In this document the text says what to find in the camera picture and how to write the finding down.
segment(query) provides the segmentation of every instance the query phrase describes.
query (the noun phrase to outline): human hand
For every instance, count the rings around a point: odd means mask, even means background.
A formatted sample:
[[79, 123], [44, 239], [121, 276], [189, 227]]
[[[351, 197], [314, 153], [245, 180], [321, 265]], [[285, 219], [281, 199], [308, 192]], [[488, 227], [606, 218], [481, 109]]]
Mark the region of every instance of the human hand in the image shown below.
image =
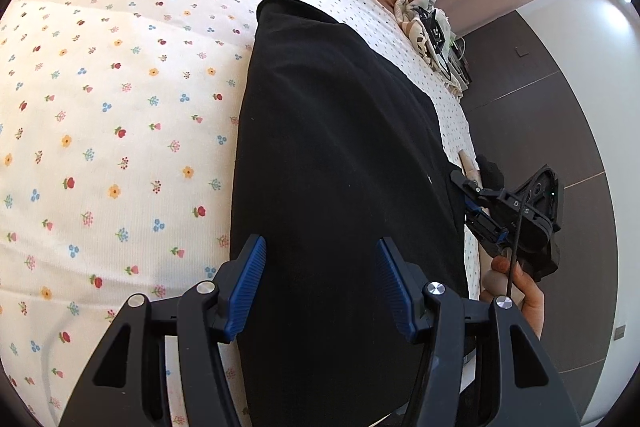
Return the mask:
[[[489, 303], [496, 296], [506, 293], [507, 275], [509, 273], [509, 259], [506, 257], [494, 257], [491, 261], [491, 271], [503, 274], [500, 279], [504, 280], [504, 284], [492, 284], [489, 288], [482, 291], [480, 300]], [[522, 315], [533, 329], [534, 333], [540, 338], [542, 335], [542, 326], [545, 323], [545, 295], [533, 279], [522, 270], [522, 266], [516, 263], [513, 269], [513, 285], [524, 294], [522, 300]]]

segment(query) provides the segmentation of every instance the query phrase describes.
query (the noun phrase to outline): silver screw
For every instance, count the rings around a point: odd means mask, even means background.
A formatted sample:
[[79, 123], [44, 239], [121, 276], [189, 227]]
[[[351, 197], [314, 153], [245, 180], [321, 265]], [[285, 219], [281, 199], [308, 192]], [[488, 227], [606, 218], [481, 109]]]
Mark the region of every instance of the silver screw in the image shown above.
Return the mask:
[[444, 284], [439, 282], [430, 282], [427, 285], [427, 291], [433, 295], [442, 295], [444, 293]]
[[216, 285], [211, 281], [202, 281], [200, 284], [196, 286], [196, 290], [198, 293], [211, 293], [214, 289], [216, 289]]
[[145, 303], [145, 296], [140, 293], [136, 293], [135, 295], [130, 296], [129, 300], [127, 301], [127, 304], [132, 308], [137, 308], [138, 306], [142, 306], [142, 304], [144, 303]]
[[495, 303], [498, 304], [498, 307], [502, 308], [503, 310], [508, 310], [513, 306], [513, 301], [504, 295], [496, 297]]

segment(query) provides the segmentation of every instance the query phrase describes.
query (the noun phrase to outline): folded black garment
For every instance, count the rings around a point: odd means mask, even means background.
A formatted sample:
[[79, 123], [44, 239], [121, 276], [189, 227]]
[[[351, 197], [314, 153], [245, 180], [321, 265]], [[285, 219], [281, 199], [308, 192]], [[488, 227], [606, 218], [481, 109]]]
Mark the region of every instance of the folded black garment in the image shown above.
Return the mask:
[[468, 296], [464, 201], [429, 97], [350, 27], [263, 0], [240, 113], [231, 257], [267, 264], [238, 336], [254, 427], [366, 427], [406, 403], [420, 346], [374, 269], [393, 237], [430, 280]]

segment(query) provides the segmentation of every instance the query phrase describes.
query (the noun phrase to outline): white wall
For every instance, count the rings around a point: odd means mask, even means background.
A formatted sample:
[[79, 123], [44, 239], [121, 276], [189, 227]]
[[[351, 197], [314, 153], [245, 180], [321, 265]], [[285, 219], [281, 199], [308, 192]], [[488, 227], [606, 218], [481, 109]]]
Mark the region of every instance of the white wall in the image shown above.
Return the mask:
[[518, 10], [556, 60], [589, 122], [616, 220], [614, 328], [626, 324], [626, 331], [611, 341], [585, 423], [607, 413], [640, 360], [640, 25], [622, 5], [622, 0], [535, 0]]

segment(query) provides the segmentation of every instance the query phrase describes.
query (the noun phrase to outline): bed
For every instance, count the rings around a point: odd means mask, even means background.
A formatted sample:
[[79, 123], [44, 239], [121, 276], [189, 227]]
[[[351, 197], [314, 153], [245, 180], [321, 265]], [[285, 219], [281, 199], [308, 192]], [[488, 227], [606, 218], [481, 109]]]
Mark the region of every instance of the bed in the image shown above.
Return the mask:
[[[228, 260], [260, 1], [13, 0], [2, 17], [0, 358], [43, 426], [57, 425], [129, 295], [180, 295]], [[303, 1], [431, 97], [450, 161], [473, 155], [458, 99], [399, 28], [394, 0]], [[477, 298], [468, 232], [465, 266]], [[176, 343], [166, 349], [172, 420], [186, 425]], [[223, 361], [250, 425], [234, 345]]]

